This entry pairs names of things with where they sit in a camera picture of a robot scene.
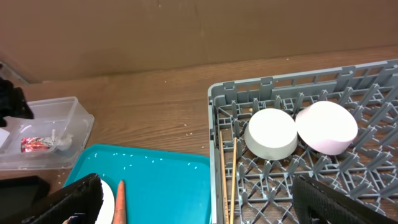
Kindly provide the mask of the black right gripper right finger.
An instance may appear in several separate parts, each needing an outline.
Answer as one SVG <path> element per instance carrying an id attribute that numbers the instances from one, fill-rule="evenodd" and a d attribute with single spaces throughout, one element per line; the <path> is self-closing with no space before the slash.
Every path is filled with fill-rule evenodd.
<path id="1" fill-rule="evenodd" d="M 292 195 L 300 224 L 395 224 L 394 220 L 305 175 L 294 177 Z"/>

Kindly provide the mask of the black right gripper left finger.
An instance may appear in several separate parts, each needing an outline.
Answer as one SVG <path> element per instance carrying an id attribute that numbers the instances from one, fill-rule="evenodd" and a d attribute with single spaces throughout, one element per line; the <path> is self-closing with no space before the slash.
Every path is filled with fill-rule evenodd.
<path id="1" fill-rule="evenodd" d="M 92 173 L 35 203 L 24 213 L 21 223 L 54 224 L 75 217 L 75 223 L 94 224 L 102 204 L 101 179 Z"/>

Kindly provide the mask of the pink plate with food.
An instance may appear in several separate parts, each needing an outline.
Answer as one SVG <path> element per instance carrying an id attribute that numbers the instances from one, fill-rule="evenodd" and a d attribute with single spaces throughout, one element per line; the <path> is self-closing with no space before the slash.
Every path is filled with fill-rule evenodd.
<path id="1" fill-rule="evenodd" d="M 111 187 L 101 180 L 103 190 L 103 204 L 100 208 L 95 224 L 112 224 L 114 217 L 115 199 Z"/>

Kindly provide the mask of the orange carrot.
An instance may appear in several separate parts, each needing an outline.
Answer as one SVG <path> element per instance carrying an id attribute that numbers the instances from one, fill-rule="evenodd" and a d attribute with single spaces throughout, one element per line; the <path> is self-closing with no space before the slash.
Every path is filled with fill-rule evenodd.
<path id="1" fill-rule="evenodd" d="M 113 224 L 126 224 L 126 194 L 125 183 L 123 180 L 118 185 L 118 191 L 115 202 Z"/>

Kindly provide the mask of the white tissue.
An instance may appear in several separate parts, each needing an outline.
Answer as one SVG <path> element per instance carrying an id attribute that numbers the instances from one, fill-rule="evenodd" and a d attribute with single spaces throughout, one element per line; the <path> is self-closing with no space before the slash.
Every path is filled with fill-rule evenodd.
<path id="1" fill-rule="evenodd" d="M 73 135 L 67 134 L 65 138 L 57 139 L 55 136 L 55 130 L 53 129 L 51 140 L 52 140 L 52 146 L 55 146 L 57 149 L 61 151 L 65 151 L 71 147 L 73 142 Z"/>

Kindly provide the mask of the red snack wrapper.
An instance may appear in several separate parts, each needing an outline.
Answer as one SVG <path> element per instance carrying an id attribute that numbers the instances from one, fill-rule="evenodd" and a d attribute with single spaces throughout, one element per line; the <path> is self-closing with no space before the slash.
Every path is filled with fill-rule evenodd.
<path id="1" fill-rule="evenodd" d="M 21 152 L 46 151 L 53 146 L 51 138 L 23 138 L 21 139 Z"/>

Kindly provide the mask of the pink bowl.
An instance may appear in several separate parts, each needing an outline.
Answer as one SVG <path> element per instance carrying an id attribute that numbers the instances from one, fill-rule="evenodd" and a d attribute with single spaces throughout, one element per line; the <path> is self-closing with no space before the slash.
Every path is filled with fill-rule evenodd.
<path id="1" fill-rule="evenodd" d="M 343 153 L 358 134 L 353 115 L 330 101 L 318 101 L 300 111 L 295 124 L 306 145 L 327 155 Z"/>

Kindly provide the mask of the white bowl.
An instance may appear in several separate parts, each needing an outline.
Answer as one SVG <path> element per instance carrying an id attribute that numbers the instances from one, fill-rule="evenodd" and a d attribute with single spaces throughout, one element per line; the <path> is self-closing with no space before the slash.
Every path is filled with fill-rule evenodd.
<path id="1" fill-rule="evenodd" d="M 294 119 L 274 108 L 254 113 L 244 132 L 248 149 L 257 157 L 277 161 L 297 148 L 298 133 Z"/>

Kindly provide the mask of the wooden chopstick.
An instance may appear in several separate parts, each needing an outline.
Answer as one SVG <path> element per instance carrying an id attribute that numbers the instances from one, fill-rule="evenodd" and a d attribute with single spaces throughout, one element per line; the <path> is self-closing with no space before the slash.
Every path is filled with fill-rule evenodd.
<path id="1" fill-rule="evenodd" d="M 220 166 L 221 166 L 221 180 L 223 187 L 223 208 L 224 208 L 224 220 L 226 224 L 229 224 L 229 211 L 228 211 L 228 193 L 226 185 L 226 170 L 224 160 L 224 146 L 223 146 L 223 135 L 220 131 Z"/>
<path id="2" fill-rule="evenodd" d="M 233 170 L 231 178 L 231 208 L 229 215 L 229 224 L 234 223 L 234 204 L 235 204 L 235 187 L 236 187 L 236 160 L 237 160 L 237 137 L 234 137 L 234 149 L 233 149 Z"/>

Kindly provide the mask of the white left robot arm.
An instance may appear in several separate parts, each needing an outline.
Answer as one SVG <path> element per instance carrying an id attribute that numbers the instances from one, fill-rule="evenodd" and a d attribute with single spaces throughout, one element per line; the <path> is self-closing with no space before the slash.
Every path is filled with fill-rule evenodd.
<path id="1" fill-rule="evenodd" d="M 1 62 L 1 127 L 7 126 L 5 117 L 34 119 L 34 114 L 29 108 L 22 88 L 16 87 L 10 78 L 23 84 L 29 82 L 20 76 L 8 64 Z"/>

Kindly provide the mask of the black tray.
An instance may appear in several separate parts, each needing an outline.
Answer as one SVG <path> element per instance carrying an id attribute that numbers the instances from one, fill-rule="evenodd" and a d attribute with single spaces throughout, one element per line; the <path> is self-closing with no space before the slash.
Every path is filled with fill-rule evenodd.
<path id="1" fill-rule="evenodd" d="M 1 221 L 45 198 L 49 190 L 50 184 L 36 175 L 1 180 Z"/>

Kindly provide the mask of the clear plastic bin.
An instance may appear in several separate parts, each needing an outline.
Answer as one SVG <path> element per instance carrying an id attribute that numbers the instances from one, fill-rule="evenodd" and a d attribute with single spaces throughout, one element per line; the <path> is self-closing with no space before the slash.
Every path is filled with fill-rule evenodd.
<path id="1" fill-rule="evenodd" d="M 85 148 L 94 116 L 75 97 L 30 101 L 28 106 L 34 119 L 5 117 L 7 126 L 1 128 L 1 170 L 71 168 Z M 51 138 L 53 129 L 57 139 L 73 135 L 69 149 L 61 151 L 52 146 L 46 151 L 21 152 L 21 139 Z"/>

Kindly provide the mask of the grey dish rack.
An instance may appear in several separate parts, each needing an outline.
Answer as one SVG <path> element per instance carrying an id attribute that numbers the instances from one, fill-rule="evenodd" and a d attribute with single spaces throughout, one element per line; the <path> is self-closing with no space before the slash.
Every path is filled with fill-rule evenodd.
<path id="1" fill-rule="evenodd" d="M 358 135 L 344 153 L 328 156 L 299 141 L 290 156 L 269 161 L 245 145 L 244 131 L 254 113 L 276 108 L 296 117 L 318 101 L 337 103 L 354 116 Z M 236 223 L 297 223 L 292 203 L 296 175 L 397 219 L 396 60 L 215 83 L 208 89 L 208 116 L 212 223 L 224 223 L 220 131 L 228 211 L 237 137 Z"/>

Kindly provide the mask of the teal serving tray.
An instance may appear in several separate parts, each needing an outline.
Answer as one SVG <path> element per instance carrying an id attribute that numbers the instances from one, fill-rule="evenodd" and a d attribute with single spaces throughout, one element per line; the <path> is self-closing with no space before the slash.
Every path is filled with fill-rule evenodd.
<path id="1" fill-rule="evenodd" d="M 128 223 L 211 222 L 210 160 L 201 155 L 95 144 L 66 184 L 96 173 L 116 193 L 126 186 Z"/>

